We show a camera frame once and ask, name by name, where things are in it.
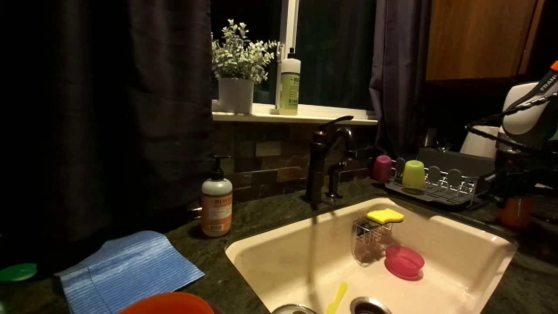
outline window sill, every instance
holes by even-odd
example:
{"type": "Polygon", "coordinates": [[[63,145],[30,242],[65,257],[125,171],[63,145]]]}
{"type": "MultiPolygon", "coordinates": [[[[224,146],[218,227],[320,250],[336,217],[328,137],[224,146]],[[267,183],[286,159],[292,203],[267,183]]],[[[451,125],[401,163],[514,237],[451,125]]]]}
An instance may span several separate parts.
{"type": "Polygon", "coordinates": [[[299,105],[298,115],[274,115],[271,111],[275,109],[272,104],[255,103],[251,114],[230,113],[213,111],[213,121],[239,121],[239,122],[274,122],[274,123],[324,123],[341,116],[352,115],[350,121],[340,121],[338,124],[345,125],[377,125],[378,120],[373,112],[366,110],[299,105]]]}

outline potted plant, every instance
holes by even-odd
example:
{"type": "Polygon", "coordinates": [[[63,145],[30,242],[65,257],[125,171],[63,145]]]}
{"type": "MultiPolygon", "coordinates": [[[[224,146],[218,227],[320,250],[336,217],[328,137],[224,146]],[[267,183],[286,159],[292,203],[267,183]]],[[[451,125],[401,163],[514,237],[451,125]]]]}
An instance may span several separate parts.
{"type": "Polygon", "coordinates": [[[273,60],[269,50],[277,42],[251,42],[246,24],[228,21],[229,26],[222,29],[224,43],[211,43],[212,69],[219,80],[218,111],[252,113],[254,84],[267,80],[265,66],[273,60]]]}

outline yellow-green cup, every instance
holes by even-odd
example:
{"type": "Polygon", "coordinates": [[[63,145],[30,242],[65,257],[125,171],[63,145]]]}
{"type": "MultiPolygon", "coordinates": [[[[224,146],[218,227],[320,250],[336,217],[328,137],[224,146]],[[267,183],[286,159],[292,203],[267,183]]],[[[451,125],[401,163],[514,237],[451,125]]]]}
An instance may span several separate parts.
{"type": "Polygon", "coordinates": [[[409,160],[403,171],[403,186],[409,189],[423,189],[426,185],[424,164],[418,160],[409,160]]]}

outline yellow spatula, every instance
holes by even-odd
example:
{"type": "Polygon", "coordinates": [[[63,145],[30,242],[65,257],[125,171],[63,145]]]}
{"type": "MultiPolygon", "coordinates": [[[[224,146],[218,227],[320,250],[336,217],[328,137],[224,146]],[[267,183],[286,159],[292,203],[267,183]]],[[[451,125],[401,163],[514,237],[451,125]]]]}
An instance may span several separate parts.
{"type": "Polygon", "coordinates": [[[335,312],[337,311],[337,307],[339,307],[339,303],[341,303],[341,299],[345,295],[346,291],[347,283],[341,282],[341,284],[339,285],[339,290],[337,290],[337,297],[335,297],[335,301],[333,303],[330,303],[328,305],[328,310],[325,311],[325,314],[335,314],[335,312]]]}

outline yellow sponge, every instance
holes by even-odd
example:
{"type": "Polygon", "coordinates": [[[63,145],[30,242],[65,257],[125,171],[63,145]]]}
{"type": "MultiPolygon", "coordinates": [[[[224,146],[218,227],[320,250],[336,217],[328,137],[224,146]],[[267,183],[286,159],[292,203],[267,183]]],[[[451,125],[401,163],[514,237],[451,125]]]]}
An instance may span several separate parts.
{"type": "Polygon", "coordinates": [[[381,211],[369,212],[368,214],[366,214],[366,217],[374,222],[379,223],[380,225],[383,225],[384,223],[388,222],[402,222],[405,216],[390,208],[386,208],[385,210],[381,211]]]}

